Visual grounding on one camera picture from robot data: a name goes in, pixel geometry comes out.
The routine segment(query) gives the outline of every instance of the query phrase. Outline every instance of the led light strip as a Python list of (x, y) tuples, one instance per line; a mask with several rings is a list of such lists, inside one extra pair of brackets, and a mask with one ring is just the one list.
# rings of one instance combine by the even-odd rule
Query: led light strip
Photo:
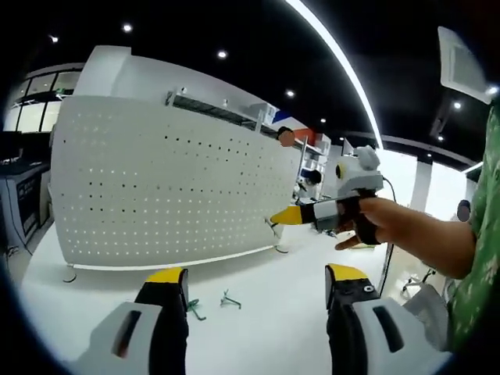
[(472, 172), (473, 170), (476, 170), (477, 168), (481, 168), (483, 166), (483, 162), (479, 162), (475, 166), (471, 166), (470, 168), (467, 168), (466, 170), (463, 170), (462, 173), (468, 174), (468, 172)]
[(311, 12), (300, 0), (285, 0), (295, 11), (306, 20), (309, 25), (318, 33), (318, 35), (323, 39), (323, 41), (327, 44), (328, 48), (334, 53), (335, 57), (339, 61), (339, 63), (344, 68), (347, 73), (349, 79), (354, 86), (354, 89), (359, 95), (361, 99), (361, 103), (363, 107), (365, 107), (366, 115), (370, 120), (370, 123), (373, 128), (373, 132), (375, 133), (375, 138), (377, 139), (378, 147), (383, 150), (384, 146), (382, 145), (382, 138), (380, 137), (380, 131), (378, 130), (377, 121), (375, 120), (375, 115), (373, 114), (372, 107), (368, 102), (368, 98), (366, 97), (366, 93), (363, 90), (363, 86), (361, 86), (361, 82), (359, 82), (358, 76), (354, 72), (351, 64), (347, 60), (345, 53), (341, 50), (338, 43), (334, 40), (331, 34), (328, 32), (326, 27), (318, 20), (318, 18)]

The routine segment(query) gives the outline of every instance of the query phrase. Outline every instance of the glass wall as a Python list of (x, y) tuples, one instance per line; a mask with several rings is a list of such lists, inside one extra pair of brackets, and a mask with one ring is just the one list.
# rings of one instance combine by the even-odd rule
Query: glass wall
[(51, 72), (14, 88), (5, 113), (5, 131), (51, 131), (66, 96), (72, 95), (81, 70)]
[[(396, 201), (409, 207), (416, 177), (416, 157), (388, 150), (377, 150), (380, 159), (379, 171), (394, 187)], [(379, 191), (379, 197), (394, 200), (391, 187), (384, 182), (384, 189)]]
[(28, 95), (39, 94), (41, 92), (50, 91), (52, 82), (54, 82), (55, 74), (47, 74), (45, 76), (35, 77), (31, 80)]
[(54, 91), (74, 90), (77, 86), (78, 78), (80, 78), (80, 72), (59, 73), (57, 80), (55, 80)]
[(44, 122), (41, 125), (41, 131), (51, 131), (57, 117), (59, 116), (59, 107), (61, 102), (50, 102), (47, 103), (47, 109), (45, 110)]
[(16, 131), (17, 118), (19, 117), (20, 107), (14, 107), (7, 112), (5, 117), (5, 131)]
[(45, 103), (25, 105), (21, 109), (21, 116), (17, 124), (17, 130), (22, 133), (38, 131), (40, 128), (41, 115), (44, 112)]
[(440, 220), (450, 220), (466, 196), (467, 177), (458, 170), (437, 164), (432, 165), (426, 213)]

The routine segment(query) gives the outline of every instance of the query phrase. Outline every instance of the white floor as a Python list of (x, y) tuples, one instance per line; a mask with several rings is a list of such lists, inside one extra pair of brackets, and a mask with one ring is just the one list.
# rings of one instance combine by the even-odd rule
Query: white floor
[[(286, 255), (267, 250), (188, 267), (189, 297), (200, 298), (198, 312), (207, 320), (189, 315), (187, 373), (330, 373), (324, 266), (355, 266), (377, 286), (386, 248), (337, 252), (336, 243), (308, 226), (287, 227), (282, 239)], [(425, 272), (420, 264), (395, 251), (384, 295), (404, 302), (403, 280)], [(121, 302), (134, 300), (153, 271), (78, 270), (73, 283), (64, 283), (72, 272), (51, 226), (20, 285), (35, 329), (64, 360), (76, 359), (88, 346), (92, 329)], [(242, 303), (241, 310), (220, 307), (227, 289)]]

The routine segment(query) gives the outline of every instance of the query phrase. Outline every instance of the computer monitor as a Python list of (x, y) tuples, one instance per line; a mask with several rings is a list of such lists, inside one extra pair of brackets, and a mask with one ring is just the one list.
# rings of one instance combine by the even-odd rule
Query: computer monitor
[(20, 135), (19, 131), (0, 131), (0, 161), (20, 155)]
[(44, 162), (50, 160), (50, 132), (23, 133), (20, 145), (23, 149), (22, 160)]

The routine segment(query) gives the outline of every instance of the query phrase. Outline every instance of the green shirt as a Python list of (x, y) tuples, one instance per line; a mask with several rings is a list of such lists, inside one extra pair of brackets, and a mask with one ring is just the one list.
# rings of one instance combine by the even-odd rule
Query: green shirt
[(487, 121), (483, 169), (472, 202), (470, 224), (476, 254), (469, 275), (460, 283), (450, 305), (452, 348), (468, 337), (488, 300), (500, 260), (500, 103)]

